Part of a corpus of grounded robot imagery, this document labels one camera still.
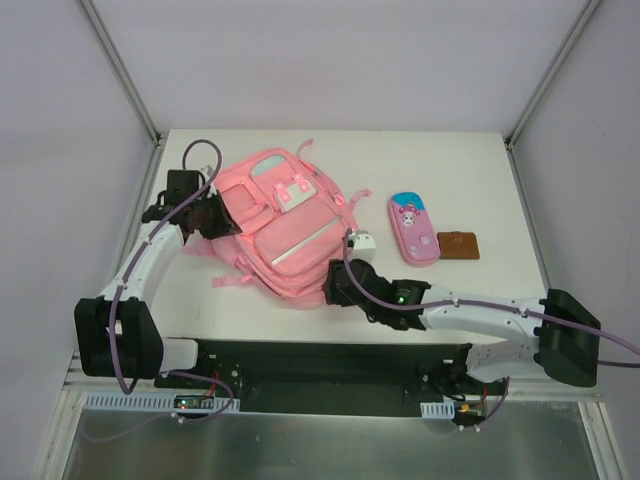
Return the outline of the pink student backpack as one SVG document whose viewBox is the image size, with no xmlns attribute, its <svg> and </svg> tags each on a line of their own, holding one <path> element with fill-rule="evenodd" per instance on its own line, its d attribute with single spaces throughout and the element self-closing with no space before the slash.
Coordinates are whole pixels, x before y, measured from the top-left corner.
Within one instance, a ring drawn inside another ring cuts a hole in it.
<svg viewBox="0 0 640 480">
<path fill-rule="evenodd" d="M 257 285 L 301 308 L 324 305 L 329 264 L 343 257 L 346 230 L 368 189 L 346 198 L 338 185 L 298 153 L 271 148 L 220 170 L 214 186 L 237 234 L 197 235 L 184 253 L 215 257 L 237 270 L 215 288 Z"/>
</svg>

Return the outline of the pink cartoon pencil case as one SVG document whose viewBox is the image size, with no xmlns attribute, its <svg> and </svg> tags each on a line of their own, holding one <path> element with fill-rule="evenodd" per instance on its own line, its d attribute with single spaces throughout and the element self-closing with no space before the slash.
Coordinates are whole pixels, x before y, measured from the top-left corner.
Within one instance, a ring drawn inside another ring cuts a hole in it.
<svg viewBox="0 0 640 480">
<path fill-rule="evenodd" d="M 407 263 L 424 267 L 440 258 L 435 229 L 417 193 L 405 191 L 392 195 L 389 215 L 399 251 Z"/>
</svg>

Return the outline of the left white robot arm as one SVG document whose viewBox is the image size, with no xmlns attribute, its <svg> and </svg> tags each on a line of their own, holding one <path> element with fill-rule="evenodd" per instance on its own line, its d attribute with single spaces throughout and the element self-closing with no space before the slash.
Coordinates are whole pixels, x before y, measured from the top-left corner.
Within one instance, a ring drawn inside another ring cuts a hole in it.
<svg viewBox="0 0 640 480">
<path fill-rule="evenodd" d="M 192 339 L 163 337 L 151 314 L 156 291 L 188 238 L 215 240 L 241 232 L 221 195 L 197 170 L 171 170 L 144 212 L 138 238 L 113 280 L 74 309 L 82 370 L 90 377 L 151 380 L 176 370 L 188 388 L 204 387 L 210 363 Z"/>
</svg>

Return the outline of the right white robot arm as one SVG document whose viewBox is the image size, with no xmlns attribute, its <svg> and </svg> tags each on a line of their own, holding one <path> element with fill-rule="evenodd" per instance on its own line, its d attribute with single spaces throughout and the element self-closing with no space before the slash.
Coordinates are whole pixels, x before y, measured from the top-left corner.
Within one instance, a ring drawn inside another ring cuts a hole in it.
<svg viewBox="0 0 640 480">
<path fill-rule="evenodd" d="M 460 348 L 452 387 L 473 394 L 503 377 L 545 374 L 574 387 L 597 383 L 601 324 L 575 297 L 550 289 L 542 299 L 463 296 L 417 280 L 389 281 L 361 259 L 332 260 L 327 304 L 357 306 L 394 330 L 463 331 L 495 338 Z"/>
</svg>

